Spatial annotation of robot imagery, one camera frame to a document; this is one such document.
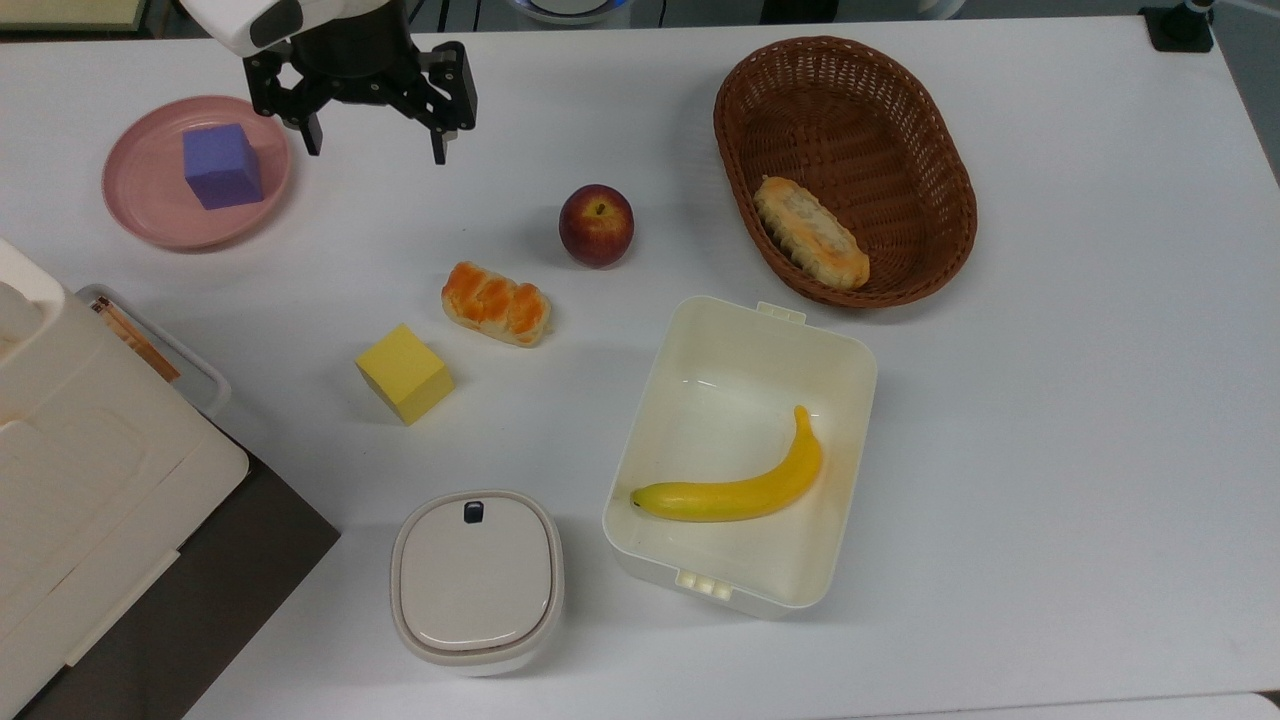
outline pastry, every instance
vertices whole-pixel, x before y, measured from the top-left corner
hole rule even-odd
[[[474,263],[458,263],[440,290],[451,320],[520,347],[538,345],[552,304],[536,287],[515,282]]]
[[[808,190],[767,176],[754,200],[782,251],[810,277],[840,290],[861,287],[870,278],[870,258],[858,247],[854,233]]]

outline wicker basket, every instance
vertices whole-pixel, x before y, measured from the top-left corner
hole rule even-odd
[[[800,37],[756,50],[716,97],[716,141],[760,255],[800,295],[890,307],[947,283],[973,247],[978,209],[937,106],[902,65],[860,42]],[[751,196],[763,176],[794,179],[840,218],[872,277],[837,290],[769,237]]]

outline toy banana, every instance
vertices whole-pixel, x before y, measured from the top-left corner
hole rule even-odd
[[[668,520],[723,523],[777,512],[803,496],[822,469],[809,411],[796,405],[796,437],[777,468],[731,483],[657,483],[631,493],[632,505]]]

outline red apple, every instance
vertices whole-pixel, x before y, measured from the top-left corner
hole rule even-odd
[[[611,265],[631,246],[635,218],[622,193],[604,184],[573,191],[561,208],[561,242],[575,260],[591,268]]]

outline yellow cube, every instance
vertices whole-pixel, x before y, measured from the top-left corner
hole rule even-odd
[[[403,323],[356,357],[369,387],[412,425],[453,389],[444,361]]]

